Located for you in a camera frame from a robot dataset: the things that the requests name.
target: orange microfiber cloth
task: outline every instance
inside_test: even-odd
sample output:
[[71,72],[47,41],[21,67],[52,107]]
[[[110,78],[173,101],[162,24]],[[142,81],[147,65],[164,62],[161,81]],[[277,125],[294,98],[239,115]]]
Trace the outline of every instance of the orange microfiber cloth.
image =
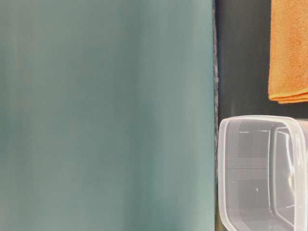
[[272,0],[269,99],[308,101],[308,0]]

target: folded cloth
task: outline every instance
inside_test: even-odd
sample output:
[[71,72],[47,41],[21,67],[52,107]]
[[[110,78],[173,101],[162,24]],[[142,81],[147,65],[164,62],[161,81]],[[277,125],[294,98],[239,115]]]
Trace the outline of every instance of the folded cloth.
[[308,0],[272,0],[269,99],[308,102]]

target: clear plastic container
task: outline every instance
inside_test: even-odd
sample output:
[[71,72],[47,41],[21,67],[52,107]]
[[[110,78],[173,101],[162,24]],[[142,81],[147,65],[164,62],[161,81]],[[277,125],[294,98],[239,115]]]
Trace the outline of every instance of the clear plastic container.
[[218,199],[229,231],[308,231],[308,121],[278,116],[224,119]]

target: teal surface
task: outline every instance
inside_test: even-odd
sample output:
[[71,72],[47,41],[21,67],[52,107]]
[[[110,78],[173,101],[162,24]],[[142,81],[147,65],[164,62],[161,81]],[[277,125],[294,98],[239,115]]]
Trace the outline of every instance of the teal surface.
[[210,0],[0,1],[0,230],[213,231]]

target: black surface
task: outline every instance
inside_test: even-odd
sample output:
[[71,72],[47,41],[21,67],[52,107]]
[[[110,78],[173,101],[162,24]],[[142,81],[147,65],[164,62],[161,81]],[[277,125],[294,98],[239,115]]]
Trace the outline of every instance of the black surface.
[[308,117],[307,103],[268,99],[270,0],[216,0],[219,121],[230,116]]

